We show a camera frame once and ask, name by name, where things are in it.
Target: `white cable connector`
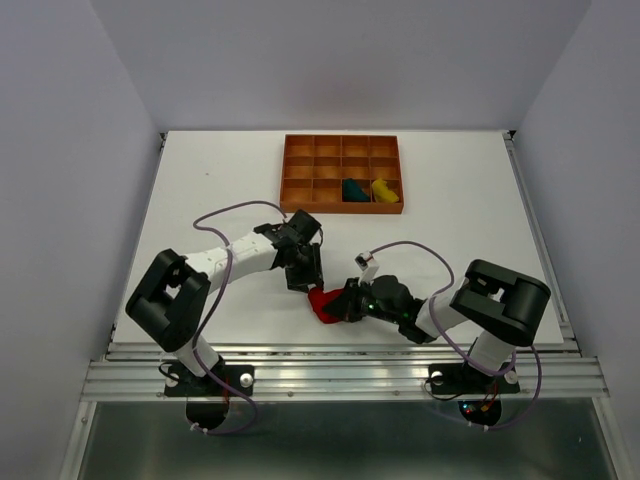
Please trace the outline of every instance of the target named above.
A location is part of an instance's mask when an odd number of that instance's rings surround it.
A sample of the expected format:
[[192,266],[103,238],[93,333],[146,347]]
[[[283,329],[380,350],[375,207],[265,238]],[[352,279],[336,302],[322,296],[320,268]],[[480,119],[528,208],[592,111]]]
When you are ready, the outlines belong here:
[[211,370],[213,366],[218,363],[220,357],[216,353],[216,351],[209,345],[209,343],[204,339],[202,335],[198,337],[198,342],[196,343],[196,348],[193,348],[193,341],[189,340],[182,347],[173,353],[173,355],[180,360],[185,367],[189,369],[191,373],[193,373],[196,377],[204,377],[207,372],[202,368],[196,356],[194,355],[194,351],[198,351],[198,355],[200,356],[200,360],[206,365],[207,369]]
[[360,255],[356,257],[356,263],[360,270],[362,270],[362,275],[360,275],[360,280],[358,280],[358,285],[362,285],[363,283],[371,283],[373,277],[376,276],[380,265],[373,258],[371,252],[362,252]]

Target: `metal frame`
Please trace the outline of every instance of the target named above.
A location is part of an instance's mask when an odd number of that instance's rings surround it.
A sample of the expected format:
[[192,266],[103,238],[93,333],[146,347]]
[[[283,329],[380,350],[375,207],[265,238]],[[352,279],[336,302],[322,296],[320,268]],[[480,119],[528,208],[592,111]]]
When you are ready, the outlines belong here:
[[[539,347],[544,370],[541,397],[592,398],[618,478],[635,478],[600,365],[595,358],[581,356],[513,141],[506,132],[503,138],[564,338],[561,345]],[[429,401],[431,397],[423,390],[429,366],[459,361],[448,345],[243,344],[215,348],[228,363],[251,363],[256,367],[253,397],[260,402]],[[164,379],[156,369],[161,359],[169,357],[151,342],[112,343],[102,361],[91,363],[61,479],[75,479],[80,473],[97,402],[184,401],[163,395]],[[527,349],[519,349],[518,358],[523,390],[517,397],[531,397],[537,379],[535,361]]]
[[89,442],[91,425],[96,413],[95,402],[80,402],[78,413],[71,431],[71,438],[67,445],[67,452],[62,462],[60,480],[77,479],[82,468],[82,459]]
[[637,479],[638,477],[635,474],[627,445],[624,442],[620,426],[613,413],[611,400],[609,398],[594,398],[593,406],[598,416],[598,422],[600,423],[602,435],[607,444],[607,450],[609,450],[609,456],[611,457],[613,468],[616,471],[616,476],[619,480]]

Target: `red cloth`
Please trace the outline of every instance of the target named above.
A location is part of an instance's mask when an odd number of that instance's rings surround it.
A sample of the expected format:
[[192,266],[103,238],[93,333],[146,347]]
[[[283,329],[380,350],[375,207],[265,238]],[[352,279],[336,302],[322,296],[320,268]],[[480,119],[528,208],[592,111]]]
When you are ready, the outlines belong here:
[[309,290],[308,297],[309,302],[311,303],[311,308],[318,316],[322,323],[331,324],[341,322],[341,318],[332,317],[328,313],[324,313],[322,311],[322,307],[324,307],[327,303],[336,299],[338,295],[342,293],[344,289],[339,288],[338,290],[331,290],[330,292],[323,292],[320,288],[314,287]]

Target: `white wall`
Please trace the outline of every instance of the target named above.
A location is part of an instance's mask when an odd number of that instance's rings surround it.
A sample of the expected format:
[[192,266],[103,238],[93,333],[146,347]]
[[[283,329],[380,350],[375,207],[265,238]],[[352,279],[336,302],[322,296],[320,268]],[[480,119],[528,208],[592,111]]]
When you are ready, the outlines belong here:
[[597,0],[516,135],[580,345],[640,471],[640,3]]
[[588,0],[92,0],[162,129],[516,128]]
[[57,478],[158,134],[87,0],[0,15],[0,478]]

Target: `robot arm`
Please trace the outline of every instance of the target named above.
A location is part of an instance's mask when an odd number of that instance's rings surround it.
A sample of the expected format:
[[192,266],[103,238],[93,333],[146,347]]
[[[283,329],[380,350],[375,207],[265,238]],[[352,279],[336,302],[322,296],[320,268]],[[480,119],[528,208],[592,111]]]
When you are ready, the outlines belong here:
[[[197,377],[206,372],[196,361],[192,341],[207,295],[223,282],[232,255],[229,281],[252,273],[284,268],[289,290],[306,292],[323,286],[320,245],[311,243],[321,225],[298,210],[288,222],[264,224],[228,247],[180,256],[160,252],[125,307],[126,313],[165,351],[173,353]],[[172,295],[171,289],[178,289]],[[197,351],[210,369],[220,357],[202,338]]]
[[342,293],[323,311],[347,322],[370,316],[394,323],[400,334],[415,343],[433,342],[471,320],[484,329],[471,347],[470,361],[463,365],[466,380],[474,384],[492,382],[495,374],[491,373],[516,347],[533,344],[550,297],[549,288],[535,278],[475,260],[461,281],[434,299],[438,328],[428,301],[414,298],[393,275],[374,278],[378,264],[369,252],[360,254],[356,263],[361,277],[348,279]]

